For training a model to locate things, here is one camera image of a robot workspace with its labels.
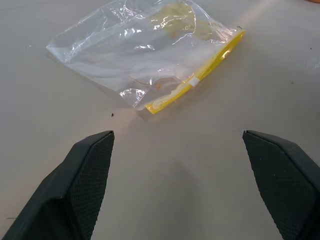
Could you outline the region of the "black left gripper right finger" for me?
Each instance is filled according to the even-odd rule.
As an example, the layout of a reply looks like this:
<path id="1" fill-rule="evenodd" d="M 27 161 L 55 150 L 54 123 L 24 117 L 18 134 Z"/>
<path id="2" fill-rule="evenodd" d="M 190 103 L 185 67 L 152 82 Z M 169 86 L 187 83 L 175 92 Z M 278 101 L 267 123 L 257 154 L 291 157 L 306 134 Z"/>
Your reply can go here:
<path id="1" fill-rule="evenodd" d="M 320 168 L 294 142 L 243 132 L 260 196 L 284 240 L 320 238 Z"/>

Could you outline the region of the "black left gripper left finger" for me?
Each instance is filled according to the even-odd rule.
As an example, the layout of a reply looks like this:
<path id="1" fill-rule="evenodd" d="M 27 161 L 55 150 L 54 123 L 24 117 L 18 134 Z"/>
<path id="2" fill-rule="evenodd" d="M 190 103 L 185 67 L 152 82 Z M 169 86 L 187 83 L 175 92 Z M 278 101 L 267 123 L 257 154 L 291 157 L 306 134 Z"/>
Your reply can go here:
<path id="1" fill-rule="evenodd" d="M 89 240 L 104 199 L 115 135 L 112 130 L 75 143 L 39 184 L 5 240 Z"/>

